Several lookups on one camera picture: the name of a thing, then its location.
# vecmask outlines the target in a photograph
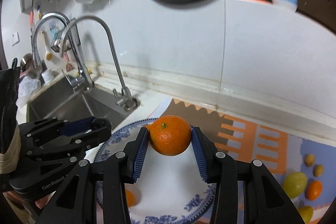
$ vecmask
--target gooseneck faucet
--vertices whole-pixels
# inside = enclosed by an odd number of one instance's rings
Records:
[[[121,69],[120,69],[116,49],[114,47],[111,31],[110,31],[109,27],[107,26],[107,24],[102,19],[100,19],[99,17],[86,15],[86,16],[79,17],[76,20],[72,21],[70,24],[68,24],[66,26],[63,34],[62,34],[61,44],[60,44],[60,48],[62,49],[61,52],[63,52],[64,39],[70,33],[71,27],[73,25],[75,25],[77,22],[80,22],[80,21],[85,20],[85,19],[91,19],[91,20],[94,20],[94,21],[100,23],[100,25],[102,25],[103,28],[106,31],[106,34],[107,34],[107,37],[108,37],[108,40],[109,40],[109,43],[110,43],[110,48],[111,48],[114,64],[115,64],[115,67],[117,69],[117,73],[118,73],[120,83],[121,83],[121,86],[122,86],[122,89],[121,89],[122,97],[121,98],[119,97],[119,94],[116,91],[116,89],[113,90],[115,98],[117,99],[118,106],[122,107],[123,105],[125,105],[127,107],[127,109],[135,108],[137,106],[137,104],[135,102],[135,99],[133,99],[129,88],[125,84],[125,81],[124,81],[124,78],[123,78],[123,75],[122,75],[122,72],[121,72]]]
[[[59,12],[52,12],[45,14],[44,16],[41,17],[41,19],[36,23],[34,30],[33,30],[33,35],[31,39],[31,50],[33,54],[33,66],[34,68],[40,68],[41,67],[41,58],[37,50],[37,34],[38,30],[42,26],[44,22],[46,22],[48,19],[51,18],[56,18],[60,20],[63,25],[66,27],[67,25],[70,24],[70,20],[66,15],[59,13]],[[68,34],[69,42],[73,51],[73,55],[75,56],[77,66],[78,66],[78,72],[80,74],[80,79],[83,79],[82,82],[86,82],[87,88],[91,89],[93,87],[93,81],[91,79],[91,76],[89,74],[88,69],[86,68],[82,56],[78,50],[78,46],[76,41],[73,39],[72,34]],[[61,44],[61,56],[63,56],[63,43]]]

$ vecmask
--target white plate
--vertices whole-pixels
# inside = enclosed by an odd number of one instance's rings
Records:
[[[112,134],[94,161],[106,160],[135,140],[142,126],[156,118],[131,123]],[[164,156],[150,145],[137,183],[126,184],[136,203],[129,208],[132,224],[190,224],[211,206],[216,184],[206,184],[198,171],[191,146],[177,156]],[[102,204],[102,183],[97,200]]]

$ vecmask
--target light switch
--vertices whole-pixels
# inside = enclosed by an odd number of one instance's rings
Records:
[[[19,40],[19,34],[17,32],[15,32],[14,34],[12,34],[12,39],[11,39],[12,46],[14,46],[19,41],[20,41]]]

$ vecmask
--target stainless steel sink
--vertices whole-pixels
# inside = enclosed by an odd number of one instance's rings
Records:
[[[48,117],[57,117],[75,121],[81,118],[95,116],[106,117],[112,123],[112,128],[119,125],[132,111],[116,105],[113,94],[99,88],[79,90],[74,93],[66,78],[49,87],[27,106],[27,120],[35,121]],[[61,136],[52,142],[53,145],[63,145],[71,138]]]

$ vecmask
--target metal bolt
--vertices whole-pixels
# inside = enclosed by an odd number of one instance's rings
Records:
[[[79,164],[79,166],[83,167],[83,166],[87,165],[87,160],[80,160],[78,164]]]
[[[117,158],[121,159],[121,158],[123,158],[123,157],[125,156],[125,153],[124,153],[123,151],[120,151],[120,152],[116,153],[115,156],[116,156]]]
[[[225,153],[224,153],[224,152],[221,152],[221,151],[218,151],[218,152],[216,153],[216,157],[222,159],[222,158],[225,157]]]
[[[262,163],[260,160],[254,160],[254,161],[253,161],[253,164],[254,164],[255,166],[262,166],[262,165],[263,165],[263,163]]]

